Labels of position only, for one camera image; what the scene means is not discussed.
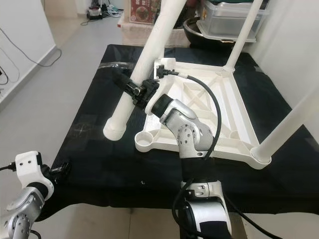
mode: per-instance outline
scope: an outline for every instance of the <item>black cloth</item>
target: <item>black cloth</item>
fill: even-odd
[[[109,45],[102,63],[136,63],[141,47]],[[223,66],[228,53],[191,48],[165,50],[177,61]],[[258,140],[266,136],[291,108],[270,78],[258,70],[247,53],[236,64],[234,77]],[[178,153],[138,152],[134,136],[143,129],[145,113],[134,109],[119,141],[110,141],[102,129],[122,92],[112,82],[110,68],[97,71],[67,133],[52,168],[70,160],[72,169],[42,211],[43,220],[77,203],[132,208],[170,208],[181,182]],[[255,170],[245,163],[217,159],[223,191],[243,212],[319,212],[319,146],[302,126],[273,156],[272,163]]]

